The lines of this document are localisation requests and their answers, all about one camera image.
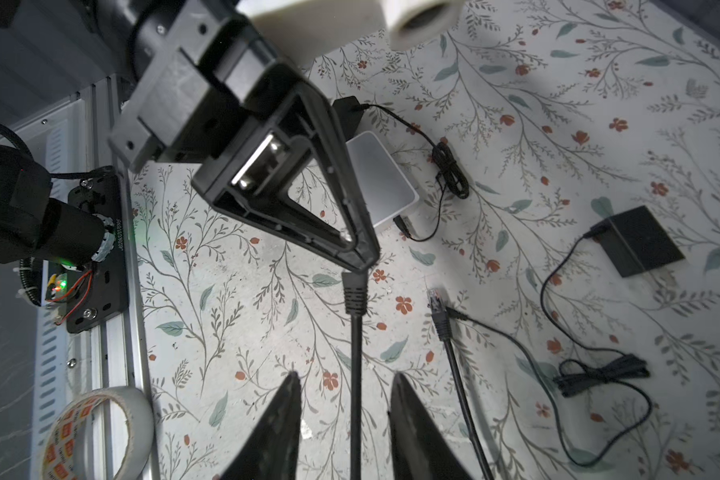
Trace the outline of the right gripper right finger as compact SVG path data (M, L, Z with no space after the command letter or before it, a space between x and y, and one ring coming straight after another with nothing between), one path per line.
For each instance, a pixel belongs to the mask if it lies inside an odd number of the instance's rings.
M388 410L395 479L471 479L403 373L396 373Z

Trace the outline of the white network switch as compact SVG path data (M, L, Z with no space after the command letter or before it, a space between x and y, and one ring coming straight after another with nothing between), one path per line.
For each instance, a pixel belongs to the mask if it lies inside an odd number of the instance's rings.
M388 228L395 217L419 203L413 184L374 132L356 135L346 147L376 231Z

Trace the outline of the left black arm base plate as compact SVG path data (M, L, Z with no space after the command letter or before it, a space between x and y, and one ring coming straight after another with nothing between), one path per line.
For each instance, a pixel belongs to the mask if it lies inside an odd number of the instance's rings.
M98 222L79 238L95 249L81 265L85 279L67 298L63 318L72 334L91 330L124 313L129 306L120 177L111 166L82 178L68 194L68 204Z

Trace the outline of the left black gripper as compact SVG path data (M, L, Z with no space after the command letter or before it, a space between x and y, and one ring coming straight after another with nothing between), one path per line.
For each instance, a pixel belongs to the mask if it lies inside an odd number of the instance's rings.
M330 102L293 86L293 64L236 2L110 1L107 12L135 83L109 144L132 171L214 156L192 185L215 211L345 270L379 260Z

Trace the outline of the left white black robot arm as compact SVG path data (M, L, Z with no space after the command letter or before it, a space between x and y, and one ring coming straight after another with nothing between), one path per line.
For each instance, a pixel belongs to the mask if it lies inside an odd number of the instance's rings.
M224 216L363 273L380 246L327 98L233 1L79 1L135 88L109 135L134 172L194 162ZM0 125L0 263L105 257L104 222L51 196L54 175Z

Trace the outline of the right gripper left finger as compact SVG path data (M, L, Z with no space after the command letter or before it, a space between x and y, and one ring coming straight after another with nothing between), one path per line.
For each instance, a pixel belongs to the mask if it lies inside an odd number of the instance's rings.
M221 474L227 479L296 478L301 438L301 383L289 372L242 449Z

